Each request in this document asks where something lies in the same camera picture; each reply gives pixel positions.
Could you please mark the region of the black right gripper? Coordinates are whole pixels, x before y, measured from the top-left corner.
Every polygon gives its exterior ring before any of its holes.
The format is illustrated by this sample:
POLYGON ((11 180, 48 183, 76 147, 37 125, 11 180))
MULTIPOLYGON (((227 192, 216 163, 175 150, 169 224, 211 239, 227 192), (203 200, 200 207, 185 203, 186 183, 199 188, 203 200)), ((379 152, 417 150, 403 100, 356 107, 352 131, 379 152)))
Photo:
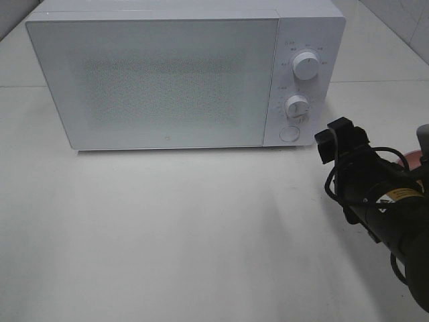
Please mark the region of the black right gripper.
POLYGON ((346 117, 340 117, 327 125, 328 129, 318 132, 314 139, 323 164, 334 162, 334 167, 326 179, 326 193, 342 208, 347 222, 362 224, 354 208, 378 208, 366 193, 363 185, 380 174, 377 167, 387 171, 389 161, 378 152, 389 152, 396 156, 399 152, 388 147, 372 147, 364 129, 354 126, 346 117))

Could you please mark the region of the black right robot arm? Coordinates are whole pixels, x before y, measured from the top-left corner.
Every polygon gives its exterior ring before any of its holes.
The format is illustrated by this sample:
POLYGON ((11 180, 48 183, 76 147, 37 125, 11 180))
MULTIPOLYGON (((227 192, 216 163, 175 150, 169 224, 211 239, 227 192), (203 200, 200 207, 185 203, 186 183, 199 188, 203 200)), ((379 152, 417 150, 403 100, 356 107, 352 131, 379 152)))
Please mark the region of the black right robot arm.
POLYGON ((326 194, 346 220, 362 225, 390 251, 391 268, 417 304, 428 310, 428 126, 416 130, 420 165, 399 151, 372 147, 365 130, 341 117, 314 139, 323 164, 334 162, 326 194))

